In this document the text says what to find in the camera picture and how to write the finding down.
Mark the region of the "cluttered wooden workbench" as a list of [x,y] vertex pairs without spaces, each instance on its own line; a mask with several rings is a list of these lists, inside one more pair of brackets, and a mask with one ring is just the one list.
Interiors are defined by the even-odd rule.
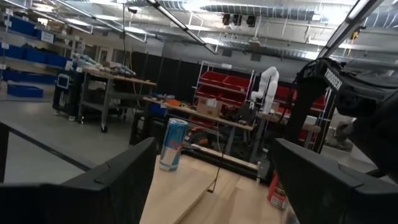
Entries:
[[[109,110],[116,110],[121,109],[124,115],[126,109],[131,108],[131,106],[121,106],[121,105],[111,105],[111,100],[143,100],[145,96],[137,93],[128,93],[128,92],[121,92],[114,90],[114,81],[121,81],[123,83],[127,83],[131,86],[134,86],[135,83],[139,83],[142,85],[149,85],[150,91],[152,92],[153,87],[157,84],[152,83],[150,81],[140,80],[138,78],[128,78],[120,75],[110,74],[108,72],[96,70],[90,67],[82,68],[82,72],[84,73],[84,82],[81,86],[81,97],[80,97],[80,104],[78,109],[78,117],[77,121],[80,124],[84,123],[85,120],[85,109],[86,108],[93,108],[94,110],[101,112],[101,132],[107,133],[108,132],[108,125],[107,125],[107,118]],[[104,91],[104,100],[101,104],[91,103],[86,100],[86,96],[89,90],[89,84],[91,78],[95,77],[95,80],[100,80],[101,82],[105,83],[105,91]]]

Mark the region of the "red Coca-Cola can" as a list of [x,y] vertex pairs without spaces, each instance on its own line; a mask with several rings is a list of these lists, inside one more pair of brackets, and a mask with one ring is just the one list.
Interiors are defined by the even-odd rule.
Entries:
[[287,206],[288,199],[276,172],[272,177],[267,199],[271,205],[281,210],[284,210]]

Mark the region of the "long wooden workbench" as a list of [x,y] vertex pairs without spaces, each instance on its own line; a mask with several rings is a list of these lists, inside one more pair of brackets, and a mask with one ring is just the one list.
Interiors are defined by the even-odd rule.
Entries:
[[[231,126],[232,130],[231,130],[230,135],[229,135],[227,151],[225,152],[225,154],[229,154],[229,152],[230,152],[230,148],[231,148],[231,145],[232,145],[232,142],[233,142],[233,139],[234,139],[234,132],[235,132],[236,128],[240,128],[240,129],[245,130],[246,136],[244,137],[244,141],[246,141],[246,142],[248,142],[248,134],[251,131],[253,131],[254,129],[257,129],[258,131],[260,131],[260,135],[262,134],[261,127],[260,127],[259,124],[254,124],[252,126],[243,125],[243,124],[239,124],[237,122],[227,121],[227,120],[222,119],[222,118],[211,117],[211,116],[205,115],[203,113],[199,113],[196,110],[190,109],[189,107],[186,107],[186,106],[174,106],[174,105],[170,105],[170,104],[168,104],[166,102],[155,100],[153,98],[149,98],[149,97],[146,97],[146,96],[143,97],[143,100],[151,102],[151,103],[156,103],[156,104],[160,105],[161,107],[166,108],[168,110],[177,110],[177,111],[180,111],[180,112],[183,112],[183,113],[186,113],[186,114],[190,114],[190,115],[193,115],[193,116],[197,116],[197,117],[201,117],[201,118],[204,118],[204,119],[208,119],[208,120],[213,121],[213,122],[215,122],[217,124],[220,123],[220,124],[224,124],[226,126]],[[256,115],[256,118],[261,118],[261,119],[264,119],[265,121],[276,123],[276,124],[280,124],[280,125],[283,125],[283,126],[286,126],[287,122],[288,122],[288,120],[284,119],[284,118],[281,120],[281,122],[279,122],[279,117],[276,116],[276,115],[271,115],[271,114],[259,113],[259,114]]]

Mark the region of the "small white-framed monitor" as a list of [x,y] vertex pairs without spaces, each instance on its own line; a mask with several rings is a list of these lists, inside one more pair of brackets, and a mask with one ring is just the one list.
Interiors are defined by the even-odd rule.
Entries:
[[70,77],[64,73],[60,73],[58,74],[57,77],[57,86],[59,88],[63,88],[63,89],[68,89],[69,87],[69,82],[70,82]]

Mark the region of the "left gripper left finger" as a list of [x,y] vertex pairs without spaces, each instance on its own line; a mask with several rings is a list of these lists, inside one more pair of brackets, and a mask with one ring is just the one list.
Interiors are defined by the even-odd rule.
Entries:
[[147,138],[62,184],[2,184],[0,224],[139,224],[156,157]]

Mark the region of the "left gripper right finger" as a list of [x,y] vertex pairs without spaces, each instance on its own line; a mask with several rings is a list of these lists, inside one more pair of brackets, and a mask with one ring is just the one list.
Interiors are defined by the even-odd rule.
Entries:
[[270,152],[300,224],[398,224],[398,185],[285,139]]

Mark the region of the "rack with red bins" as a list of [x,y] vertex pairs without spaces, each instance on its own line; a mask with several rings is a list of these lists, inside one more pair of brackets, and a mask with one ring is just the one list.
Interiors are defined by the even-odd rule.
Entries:
[[288,118],[297,97],[297,91],[288,86],[280,86],[279,72],[270,67],[259,76],[258,87],[255,87],[256,76],[251,78],[228,75],[226,73],[207,70],[198,79],[196,97],[216,98],[226,106],[239,108],[248,103],[250,106],[258,104],[260,109],[272,104],[276,109],[268,109]]

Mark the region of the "black aluminium table frame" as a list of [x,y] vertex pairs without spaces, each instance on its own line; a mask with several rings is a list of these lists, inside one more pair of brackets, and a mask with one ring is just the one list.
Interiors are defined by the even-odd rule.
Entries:
[[184,147],[182,154],[186,154],[250,179],[259,179],[260,183],[264,185],[269,185],[271,183],[272,177],[269,177],[267,174],[269,168],[269,163],[267,161],[253,164],[196,144]]

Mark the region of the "blue storage bin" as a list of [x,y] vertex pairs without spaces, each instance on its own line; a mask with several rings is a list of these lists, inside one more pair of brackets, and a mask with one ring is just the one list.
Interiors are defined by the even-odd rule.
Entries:
[[36,86],[8,84],[7,94],[23,98],[43,98],[44,91]]
[[167,114],[167,107],[163,104],[150,103],[149,113],[154,116],[164,117]]

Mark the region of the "blue silver Red Bull can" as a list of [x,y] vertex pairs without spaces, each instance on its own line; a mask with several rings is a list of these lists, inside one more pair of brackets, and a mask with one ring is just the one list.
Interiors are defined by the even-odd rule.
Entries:
[[168,172],[177,170],[187,128],[187,121],[178,118],[169,119],[160,153],[160,169]]

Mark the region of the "shelf with blue bins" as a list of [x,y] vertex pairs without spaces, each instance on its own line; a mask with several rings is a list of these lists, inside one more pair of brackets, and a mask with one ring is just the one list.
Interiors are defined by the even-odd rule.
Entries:
[[76,41],[30,18],[25,11],[0,7],[0,83],[22,74],[55,76],[75,51]]

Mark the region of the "cardboard box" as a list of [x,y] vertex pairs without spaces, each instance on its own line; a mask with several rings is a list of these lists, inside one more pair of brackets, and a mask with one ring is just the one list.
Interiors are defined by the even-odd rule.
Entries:
[[197,112],[214,118],[219,118],[222,105],[222,102],[218,101],[216,98],[199,97]]

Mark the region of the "black equipment cart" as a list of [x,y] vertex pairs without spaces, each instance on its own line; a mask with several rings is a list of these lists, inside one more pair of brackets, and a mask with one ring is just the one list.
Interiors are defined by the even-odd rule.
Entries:
[[70,71],[62,71],[60,73],[70,77],[69,87],[67,90],[59,88],[56,79],[52,108],[55,110],[55,114],[59,114],[59,112],[65,113],[68,115],[69,121],[75,121],[78,117],[84,74]]

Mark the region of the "black curtain partition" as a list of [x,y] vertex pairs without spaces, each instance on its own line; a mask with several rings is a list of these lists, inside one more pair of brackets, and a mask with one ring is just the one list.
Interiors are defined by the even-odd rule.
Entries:
[[220,55],[167,54],[152,55],[150,53],[133,52],[132,67],[139,77],[157,83],[156,93],[173,95],[179,100],[192,101],[196,81],[203,61],[230,64],[232,69],[227,74],[250,77],[251,72],[261,72],[269,67],[276,67],[280,79],[291,82],[304,63],[296,60],[281,60],[262,56],[259,62],[252,61],[250,56],[236,53],[233,57]]

